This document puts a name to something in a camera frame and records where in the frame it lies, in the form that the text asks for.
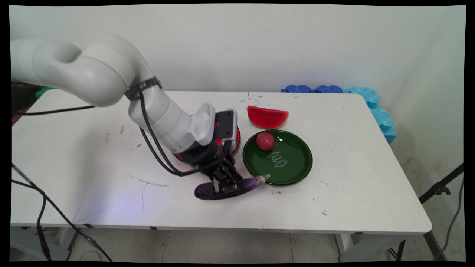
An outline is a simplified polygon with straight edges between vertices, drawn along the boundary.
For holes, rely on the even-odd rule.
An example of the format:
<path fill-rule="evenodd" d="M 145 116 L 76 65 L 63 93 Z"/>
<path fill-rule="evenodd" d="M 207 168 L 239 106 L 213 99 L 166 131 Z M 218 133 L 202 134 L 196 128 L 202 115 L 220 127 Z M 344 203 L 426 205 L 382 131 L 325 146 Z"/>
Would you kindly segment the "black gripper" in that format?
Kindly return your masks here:
<path fill-rule="evenodd" d="M 227 187 L 240 187 L 243 180 L 234 167 L 231 148 L 231 142 L 211 142 L 174 156 L 212 179 L 213 194 L 224 194 L 228 192 Z"/>

